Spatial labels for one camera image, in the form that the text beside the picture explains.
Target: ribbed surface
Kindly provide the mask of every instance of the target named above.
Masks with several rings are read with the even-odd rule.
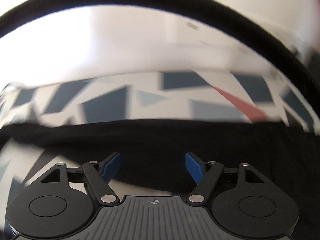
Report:
[[[238,240],[218,228],[206,209],[180,197],[129,196],[104,207],[87,228],[67,240]]]

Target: wall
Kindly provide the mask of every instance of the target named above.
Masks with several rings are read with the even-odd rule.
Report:
[[[25,0],[0,0],[0,15]],[[304,54],[319,40],[319,0],[217,0]],[[269,63],[243,48],[183,46],[168,39],[169,14],[96,6],[55,13],[0,40],[0,87],[55,83],[142,70],[224,68],[269,73]]]

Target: patterned fabric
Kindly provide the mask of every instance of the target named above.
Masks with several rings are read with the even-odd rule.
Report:
[[[217,70],[122,74],[19,89],[6,93],[0,103],[0,127],[17,122],[55,127],[146,118],[283,121],[305,131],[320,131],[319,118],[286,78]],[[58,162],[79,167],[56,152],[7,143],[0,153],[0,229],[10,233],[7,202]],[[171,194],[115,180],[109,185],[119,197]],[[85,192],[79,183],[71,186]]]

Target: metal rivet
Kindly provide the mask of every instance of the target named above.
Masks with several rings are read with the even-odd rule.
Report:
[[[104,195],[101,197],[101,201],[104,203],[112,203],[116,200],[117,200],[117,197],[113,195]]]
[[[202,201],[204,201],[204,196],[201,195],[191,195],[189,197],[189,200],[193,203],[200,203]]]

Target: black curved tube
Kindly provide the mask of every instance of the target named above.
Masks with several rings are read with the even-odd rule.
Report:
[[[0,38],[27,22],[53,12],[104,4],[164,10],[222,30],[255,50],[284,73],[320,116],[320,88],[294,55],[257,24],[213,0],[28,0],[0,17]]]

